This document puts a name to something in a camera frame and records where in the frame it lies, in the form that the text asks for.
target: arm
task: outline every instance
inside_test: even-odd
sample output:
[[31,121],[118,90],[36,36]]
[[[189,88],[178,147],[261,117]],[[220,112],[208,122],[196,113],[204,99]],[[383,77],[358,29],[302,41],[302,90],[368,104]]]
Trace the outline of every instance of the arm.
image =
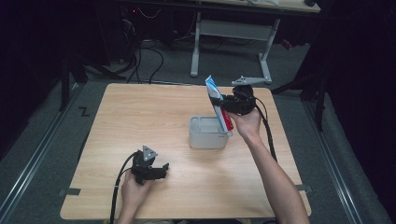
[[309,223],[303,200],[294,183],[277,164],[260,137],[261,117],[254,109],[245,116],[229,113],[247,143],[262,177],[269,203],[279,223]]
[[134,180],[131,172],[125,172],[125,180],[122,184],[122,208],[118,224],[133,224],[137,209],[146,199],[149,188],[154,180],[147,180],[144,185],[139,185]]

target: hand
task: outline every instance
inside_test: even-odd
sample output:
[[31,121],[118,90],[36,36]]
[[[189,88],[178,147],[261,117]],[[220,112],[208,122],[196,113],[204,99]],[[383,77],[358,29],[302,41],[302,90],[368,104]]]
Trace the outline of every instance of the hand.
[[140,185],[136,183],[131,171],[125,172],[125,180],[121,187],[122,209],[118,223],[133,222],[134,215],[145,201],[152,183],[154,183],[154,180],[147,180],[144,185]]
[[250,113],[243,116],[234,113],[228,113],[228,115],[235,121],[236,129],[245,141],[252,137],[260,138],[262,117],[257,109],[253,109]]

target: desk leg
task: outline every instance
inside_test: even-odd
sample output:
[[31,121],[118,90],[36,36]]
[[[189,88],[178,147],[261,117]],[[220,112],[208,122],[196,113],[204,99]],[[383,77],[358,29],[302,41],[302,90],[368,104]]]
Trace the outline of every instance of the desk leg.
[[259,54],[260,65],[262,66],[262,76],[264,77],[264,79],[265,79],[264,82],[266,84],[272,83],[271,74],[270,74],[270,71],[268,69],[268,64],[267,64],[267,57],[270,52],[271,46],[274,42],[274,38],[275,38],[277,27],[279,26],[279,23],[280,23],[280,19],[275,20],[274,26],[272,27],[270,36],[267,40],[267,46],[265,48],[265,51],[264,51],[264,53]]
[[199,65],[199,36],[201,32],[201,12],[197,12],[197,21],[195,24],[195,45],[192,53],[191,72],[192,77],[198,77]]

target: silver metal part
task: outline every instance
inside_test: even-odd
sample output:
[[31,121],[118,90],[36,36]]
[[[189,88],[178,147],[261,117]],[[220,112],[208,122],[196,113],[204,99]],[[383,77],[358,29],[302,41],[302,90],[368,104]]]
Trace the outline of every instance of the silver metal part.
[[143,146],[143,157],[145,161],[149,161],[158,156],[158,153],[149,147]]
[[264,77],[240,77],[235,81],[231,82],[233,86],[240,86],[240,85],[250,85],[255,83],[265,82],[266,79]]

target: metal frame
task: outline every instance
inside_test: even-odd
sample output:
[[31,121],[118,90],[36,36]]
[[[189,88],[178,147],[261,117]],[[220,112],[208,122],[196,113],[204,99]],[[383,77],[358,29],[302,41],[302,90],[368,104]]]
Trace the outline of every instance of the metal frame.
[[235,38],[260,40],[266,42],[266,46],[263,49],[263,53],[259,54],[259,62],[262,68],[262,76],[264,78],[264,82],[266,84],[271,84],[272,83],[271,74],[268,69],[268,64],[266,60],[270,52],[271,46],[274,42],[274,38],[279,23],[280,23],[280,19],[276,19],[272,26],[254,25],[254,24],[246,24],[246,23],[227,22],[227,21],[202,20],[201,12],[198,12],[196,26],[195,26],[195,44],[192,53],[190,75],[192,77],[198,76],[200,35],[235,37]]
[[338,169],[337,162],[335,161],[332,155],[332,150],[330,149],[329,144],[327,143],[326,137],[315,123],[316,121],[315,112],[314,109],[312,108],[311,103],[303,102],[303,106],[305,112],[309,117],[311,126],[315,129],[315,133],[317,134],[317,138],[321,145],[320,149],[323,156],[323,160],[327,166],[330,177],[332,178],[334,187],[337,190],[338,197],[340,198],[340,202],[343,205],[344,210],[346,211],[346,216],[349,220],[349,223],[354,223],[354,224],[363,223],[359,208],[354,203],[349,187],[347,186],[346,181],[344,180],[340,170]]
[[67,114],[71,103],[78,97],[81,91],[82,86],[75,84],[72,89],[73,93],[69,104],[64,108],[64,110],[58,112],[56,118],[51,123],[43,138],[41,139],[41,142],[36,148],[35,153],[26,164],[25,168],[18,177],[18,180],[14,184],[14,187],[0,206],[0,223],[7,223],[11,217],[23,193],[26,191],[27,187],[35,176],[35,173],[37,172],[41,162],[44,160],[47,152],[50,150],[52,138],[61,126],[64,116]]

